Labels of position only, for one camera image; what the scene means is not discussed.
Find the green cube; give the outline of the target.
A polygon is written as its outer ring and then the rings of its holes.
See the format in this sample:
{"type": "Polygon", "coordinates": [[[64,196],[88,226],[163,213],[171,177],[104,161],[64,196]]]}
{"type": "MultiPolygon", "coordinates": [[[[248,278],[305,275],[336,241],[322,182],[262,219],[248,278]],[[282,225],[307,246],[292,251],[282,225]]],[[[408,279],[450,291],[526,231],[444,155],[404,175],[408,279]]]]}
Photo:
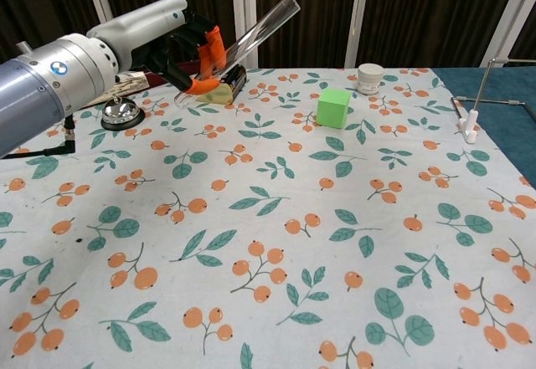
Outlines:
{"type": "Polygon", "coordinates": [[[345,125],[351,93],[346,90],[325,89],[317,101],[316,123],[342,129],[345,125]]]}

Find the black and gold tin box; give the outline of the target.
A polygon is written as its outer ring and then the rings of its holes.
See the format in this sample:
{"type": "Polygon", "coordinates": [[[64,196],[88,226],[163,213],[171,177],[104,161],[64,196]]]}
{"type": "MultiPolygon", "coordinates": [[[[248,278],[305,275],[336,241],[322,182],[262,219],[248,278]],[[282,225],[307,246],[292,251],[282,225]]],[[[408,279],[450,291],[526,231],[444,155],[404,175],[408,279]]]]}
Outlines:
{"type": "Polygon", "coordinates": [[[197,96],[196,101],[216,105],[230,105],[243,88],[246,79],[245,67],[237,64],[222,77],[222,81],[216,89],[207,94],[197,96]]]}

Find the metal rod stand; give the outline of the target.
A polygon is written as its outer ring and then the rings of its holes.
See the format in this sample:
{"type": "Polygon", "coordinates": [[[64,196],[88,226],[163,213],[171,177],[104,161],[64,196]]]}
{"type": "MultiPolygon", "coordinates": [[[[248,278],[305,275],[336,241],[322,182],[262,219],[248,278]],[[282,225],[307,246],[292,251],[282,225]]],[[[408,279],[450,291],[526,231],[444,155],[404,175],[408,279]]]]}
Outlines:
{"type": "Polygon", "coordinates": [[[482,76],[481,83],[478,88],[477,96],[474,98],[469,98],[466,96],[453,96],[453,100],[457,101],[472,101],[473,107],[470,109],[469,116],[477,116],[478,107],[480,104],[493,104],[493,105],[507,105],[507,106],[516,106],[516,107],[523,107],[523,109],[528,113],[528,115],[531,117],[531,119],[536,123],[536,112],[526,103],[522,102],[520,100],[488,100],[483,99],[483,93],[486,89],[486,85],[489,79],[489,76],[491,74],[492,69],[495,68],[496,65],[501,64],[509,64],[509,63],[516,63],[516,64],[536,64],[536,59],[512,59],[509,57],[494,57],[492,59],[489,59],[487,62],[487,65],[484,70],[484,74],[482,76]]]}

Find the white framed dark folding screen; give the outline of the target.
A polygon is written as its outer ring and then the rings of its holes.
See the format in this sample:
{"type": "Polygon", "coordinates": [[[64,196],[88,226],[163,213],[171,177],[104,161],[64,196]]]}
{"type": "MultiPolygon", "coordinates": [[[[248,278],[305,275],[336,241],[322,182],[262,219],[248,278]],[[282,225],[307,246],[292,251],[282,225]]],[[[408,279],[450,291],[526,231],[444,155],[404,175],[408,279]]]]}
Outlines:
{"type": "MultiPolygon", "coordinates": [[[[121,15],[157,0],[108,0],[121,15]]],[[[187,0],[235,41],[233,0],[187,0]]],[[[258,16],[280,0],[255,0],[258,16]]],[[[264,68],[341,68],[354,0],[297,0],[300,12],[259,47],[264,68]]],[[[390,68],[478,66],[508,0],[366,0],[356,63],[390,68]]],[[[98,24],[92,0],[0,0],[0,62],[18,42],[40,46],[98,24]]]]}

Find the fruit and leaf print tablecloth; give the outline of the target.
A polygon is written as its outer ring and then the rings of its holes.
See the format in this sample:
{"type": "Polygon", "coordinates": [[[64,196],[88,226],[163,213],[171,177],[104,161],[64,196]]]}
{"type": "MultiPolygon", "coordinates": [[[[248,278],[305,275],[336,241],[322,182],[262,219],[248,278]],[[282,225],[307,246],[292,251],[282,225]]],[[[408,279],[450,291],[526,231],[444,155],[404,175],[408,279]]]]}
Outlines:
{"type": "Polygon", "coordinates": [[[429,69],[161,86],[0,161],[0,369],[536,369],[536,189],[429,69]],[[342,129],[325,89],[353,92],[342,129]]]}

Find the silver call bell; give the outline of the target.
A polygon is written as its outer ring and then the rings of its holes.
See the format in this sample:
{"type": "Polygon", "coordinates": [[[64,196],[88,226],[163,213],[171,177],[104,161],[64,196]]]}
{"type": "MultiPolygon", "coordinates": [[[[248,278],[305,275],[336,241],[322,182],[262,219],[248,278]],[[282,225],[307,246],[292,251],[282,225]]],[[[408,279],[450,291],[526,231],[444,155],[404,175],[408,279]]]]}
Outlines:
{"type": "Polygon", "coordinates": [[[145,119],[145,111],[133,100],[115,96],[104,104],[100,124],[106,131],[125,131],[145,119]]]}

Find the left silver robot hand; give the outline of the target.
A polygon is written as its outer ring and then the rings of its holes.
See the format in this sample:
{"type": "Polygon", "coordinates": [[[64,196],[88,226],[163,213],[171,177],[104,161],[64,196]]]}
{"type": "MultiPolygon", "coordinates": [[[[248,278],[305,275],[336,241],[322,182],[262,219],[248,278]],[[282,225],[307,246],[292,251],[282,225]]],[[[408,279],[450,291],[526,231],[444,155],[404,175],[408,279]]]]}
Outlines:
{"type": "Polygon", "coordinates": [[[144,68],[179,91],[204,95],[220,85],[215,70],[224,69],[226,51],[219,26],[195,13],[186,0],[159,0],[90,29],[86,36],[106,44],[120,72],[144,68]],[[198,57],[199,77],[190,77],[173,60],[175,41],[198,57]]]}

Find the white plastic clip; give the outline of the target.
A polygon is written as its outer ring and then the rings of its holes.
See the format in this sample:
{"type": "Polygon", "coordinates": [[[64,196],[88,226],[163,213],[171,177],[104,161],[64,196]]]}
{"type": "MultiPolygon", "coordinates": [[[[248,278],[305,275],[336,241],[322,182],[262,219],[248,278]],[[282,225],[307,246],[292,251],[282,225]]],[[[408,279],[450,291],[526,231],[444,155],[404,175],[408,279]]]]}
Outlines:
{"type": "Polygon", "coordinates": [[[458,121],[462,137],[467,144],[475,144],[477,141],[477,130],[475,129],[477,118],[478,111],[471,109],[466,117],[462,117],[458,121]]]}

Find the small white jar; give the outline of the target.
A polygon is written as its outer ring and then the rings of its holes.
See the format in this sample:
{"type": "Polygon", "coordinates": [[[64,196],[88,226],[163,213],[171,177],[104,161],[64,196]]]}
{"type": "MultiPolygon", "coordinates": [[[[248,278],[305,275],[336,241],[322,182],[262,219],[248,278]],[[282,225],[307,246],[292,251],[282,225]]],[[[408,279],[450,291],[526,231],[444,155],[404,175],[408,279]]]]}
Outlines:
{"type": "Polygon", "coordinates": [[[378,64],[365,63],[358,66],[357,90],[362,95],[375,95],[384,76],[384,68],[378,64]]]}

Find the clear glass test tube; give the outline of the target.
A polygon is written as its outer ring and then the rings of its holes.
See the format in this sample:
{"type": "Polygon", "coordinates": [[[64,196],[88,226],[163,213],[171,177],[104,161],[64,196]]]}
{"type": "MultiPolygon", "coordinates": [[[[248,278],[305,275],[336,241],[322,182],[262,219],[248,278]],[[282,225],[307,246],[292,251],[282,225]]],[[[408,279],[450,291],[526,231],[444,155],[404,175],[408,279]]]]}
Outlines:
{"type": "MultiPolygon", "coordinates": [[[[281,0],[228,48],[210,40],[203,46],[204,55],[200,58],[199,72],[206,73],[210,67],[213,76],[221,82],[222,77],[237,64],[244,66],[245,60],[299,11],[300,6],[296,0],[281,0]]],[[[196,97],[179,97],[179,94],[174,99],[175,105],[181,107],[194,101],[196,97]]]]}

